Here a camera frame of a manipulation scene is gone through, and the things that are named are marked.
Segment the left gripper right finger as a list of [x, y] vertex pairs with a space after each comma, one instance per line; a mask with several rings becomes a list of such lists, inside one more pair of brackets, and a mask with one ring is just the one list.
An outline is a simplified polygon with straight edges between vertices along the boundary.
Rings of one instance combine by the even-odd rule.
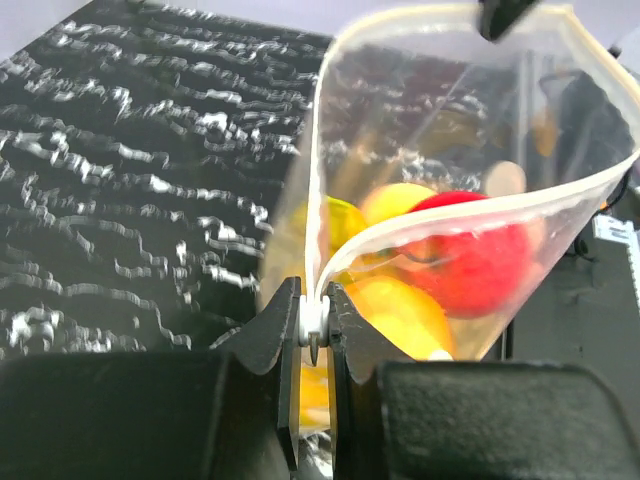
[[639, 442], [592, 372], [410, 359], [331, 284], [337, 479], [635, 479]]

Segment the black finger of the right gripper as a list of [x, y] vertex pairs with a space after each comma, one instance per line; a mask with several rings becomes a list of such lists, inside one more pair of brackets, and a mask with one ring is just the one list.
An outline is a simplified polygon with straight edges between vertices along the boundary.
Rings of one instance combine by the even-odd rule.
[[480, 0], [478, 32], [487, 41], [499, 41], [537, 0]]

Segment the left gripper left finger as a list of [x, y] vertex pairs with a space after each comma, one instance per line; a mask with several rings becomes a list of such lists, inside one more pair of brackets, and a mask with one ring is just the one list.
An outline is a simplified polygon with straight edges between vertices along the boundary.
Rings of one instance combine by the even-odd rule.
[[5, 479], [287, 479], [298, 463], [301, 282], [200, 352], [1, 365]]

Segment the yellow-pink peach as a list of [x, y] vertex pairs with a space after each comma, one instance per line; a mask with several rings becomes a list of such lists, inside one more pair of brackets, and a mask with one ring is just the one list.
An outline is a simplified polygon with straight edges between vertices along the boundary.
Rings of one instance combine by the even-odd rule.
[[360, 315], [411, 358], [454, 358], [445, 312], [425, 292], [386, 275], [356, 281], [345, 290]]

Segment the clear zip top bag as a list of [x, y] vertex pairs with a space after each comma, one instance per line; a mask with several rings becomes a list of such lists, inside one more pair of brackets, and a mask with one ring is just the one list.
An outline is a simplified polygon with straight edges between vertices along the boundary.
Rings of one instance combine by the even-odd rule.
[[[472, 319], [442, 308], [454, 358], [403, 352], [486, 362], [556, 263], [585, 258], [581, 231], [639, 156], [638, 84], [570, 7], [537, 3], [499, 41], [479, 34], [478, 16], [479, 1], [376, 13], [341, 33], [319, 70], [259, 303], [300, 280], [298, 419], [332, 475], [328, 288], [346, 286], [331, 278], [362, 255], [433, 235], [526, 227], [532, 263], [501, 308]], [[357, 206], [391, 183], [436, 194], [331, 255], [327, 199]]]

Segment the red apple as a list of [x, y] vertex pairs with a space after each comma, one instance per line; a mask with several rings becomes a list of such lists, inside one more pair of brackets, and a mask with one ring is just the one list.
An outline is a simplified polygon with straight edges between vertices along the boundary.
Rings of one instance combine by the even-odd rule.
[[396, 249], [403, 279], [459, 319], [488, 315], [517, 290], [532, 263], [527, 228], [433, 235]]

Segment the yellow banana bunch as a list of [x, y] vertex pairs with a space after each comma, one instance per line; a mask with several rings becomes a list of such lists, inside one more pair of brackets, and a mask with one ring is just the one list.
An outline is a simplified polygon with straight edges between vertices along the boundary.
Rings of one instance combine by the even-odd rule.
[[[328, 247], [335, 254], [347, 240], [366, 228], [409, 212], [436, 192], [415, 183], [391, 183], [375, 188], [357, 206], [341, 199], [329, 197]], [[356, 258], [350, 267], [331, 280], [344, 286], [375, 277], [397, 279], [406, 272], [419, 272], [424, 268], [439, 268], [449, 258], [431, 252], [427, 244], [405, 245], [400, 250], [384, 250]]]

